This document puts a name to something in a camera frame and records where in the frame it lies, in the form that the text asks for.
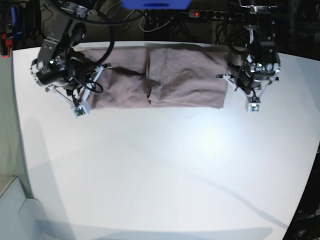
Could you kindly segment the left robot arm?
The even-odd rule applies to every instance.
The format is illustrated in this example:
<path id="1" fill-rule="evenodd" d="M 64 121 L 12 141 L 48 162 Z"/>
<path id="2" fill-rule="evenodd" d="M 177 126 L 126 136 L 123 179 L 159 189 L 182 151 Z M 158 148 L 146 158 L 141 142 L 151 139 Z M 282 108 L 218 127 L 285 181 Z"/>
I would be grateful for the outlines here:
<path id="1" fill-rule="evenodd" d="M 246 95 L 254 95 L 263 81 L 278 79 L 281 61 L 276 51 L 272 9 L 275 0 L 229 0 L 229 13 L 224 19 L 223 34 L 231 50 L 229 71 L 237 90 Z M 236 13 L 244 10 L 244 29 L 248 32 L 248 42 L 244 50 L 238 50 L 232 43 L 227 27 L 230 20 L 236 20 Z"/>

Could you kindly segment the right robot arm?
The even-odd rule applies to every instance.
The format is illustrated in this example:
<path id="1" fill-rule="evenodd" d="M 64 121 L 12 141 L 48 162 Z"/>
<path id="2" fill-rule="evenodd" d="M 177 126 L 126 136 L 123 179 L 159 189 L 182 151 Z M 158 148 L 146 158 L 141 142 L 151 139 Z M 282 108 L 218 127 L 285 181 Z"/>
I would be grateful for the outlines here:
<path id="1" fill-rule="evenodd" d="M 115 46 L 115 24 L 100 11 L 103 0 L 51 0 L 58 15 L 43 40 L 38 56 L 31 63 L 30 72 L 41 87 L 60 84 L 68 91 L 84 88 L 102 93 L 93 74 L 101 67 Z M 90 60 L 75 51 L 87 33 L 87 24 L 108 27 L 109 47 L 98 60 Z"/>

